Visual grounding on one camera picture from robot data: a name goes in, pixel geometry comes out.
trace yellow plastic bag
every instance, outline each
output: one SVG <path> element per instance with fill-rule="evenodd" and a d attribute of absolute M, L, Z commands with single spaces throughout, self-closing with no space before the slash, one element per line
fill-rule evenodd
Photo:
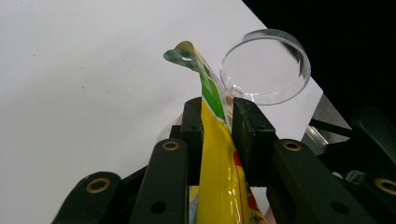
<path fill-rule="evenodd" d="M 199 186 L 191 187 L 191 203 L 198 202 L 196 223 L 265 223 L 227 126 L 225 92 L 218 78 L 189 41 L 163 56 L 199 72 L 202 84 L 203 157 Z"/>

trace transparent container lid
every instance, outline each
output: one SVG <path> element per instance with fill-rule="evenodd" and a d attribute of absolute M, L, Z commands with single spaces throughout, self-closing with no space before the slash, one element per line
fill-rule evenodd
<path fill-rule="evenodd" d="M 275 105 L 301 92 L 311 77 L 303 46 L 292 35 L 263 29 L 244 35 L 227 52 L 220 80 L 228 94 Z"/>

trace black background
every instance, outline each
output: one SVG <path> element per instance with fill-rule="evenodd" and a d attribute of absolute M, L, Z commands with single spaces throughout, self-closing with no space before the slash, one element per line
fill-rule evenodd
<path fill-rule="evenodd" d="M 367 104 L 396 126 L 396 12 L 389 2 L 244 2 L 267 28 L 301 42 L 312 78 L 347 122 Z"/>

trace snack bag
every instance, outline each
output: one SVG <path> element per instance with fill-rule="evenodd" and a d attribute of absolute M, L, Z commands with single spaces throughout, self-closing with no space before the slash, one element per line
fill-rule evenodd
<path fill-rule="evenodd" d="M 163 57 L 198 72 L 202 85 L 203 157 L 199 186 L 190 191 L 191 208 L 197 205 L 196 214 L 190 212 L 190 223 L 265 223 L 227 126 L 226 92 L 219 79 L 189 41 L 179 43 Z"/>

